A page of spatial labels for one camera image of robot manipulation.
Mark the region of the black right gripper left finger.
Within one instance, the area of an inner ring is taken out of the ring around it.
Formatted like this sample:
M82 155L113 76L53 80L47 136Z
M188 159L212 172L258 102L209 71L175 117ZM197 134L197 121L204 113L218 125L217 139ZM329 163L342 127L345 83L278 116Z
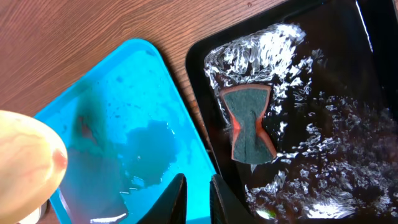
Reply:
M186 224L187 180L177 174L137 224Z

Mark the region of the yellow plate ketchup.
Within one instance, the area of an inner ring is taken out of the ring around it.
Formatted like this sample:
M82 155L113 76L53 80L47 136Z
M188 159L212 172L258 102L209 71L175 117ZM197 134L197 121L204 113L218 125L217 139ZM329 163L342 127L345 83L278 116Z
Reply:
M67 169L61 137L43 122L1 111L1 223L18 223L56 191Z

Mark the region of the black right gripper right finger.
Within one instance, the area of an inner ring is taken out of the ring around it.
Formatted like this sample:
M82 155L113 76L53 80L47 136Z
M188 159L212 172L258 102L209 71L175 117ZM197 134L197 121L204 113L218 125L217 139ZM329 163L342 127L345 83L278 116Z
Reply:
M210 217L212 224L255 224L223 178L216 174L210 182Z

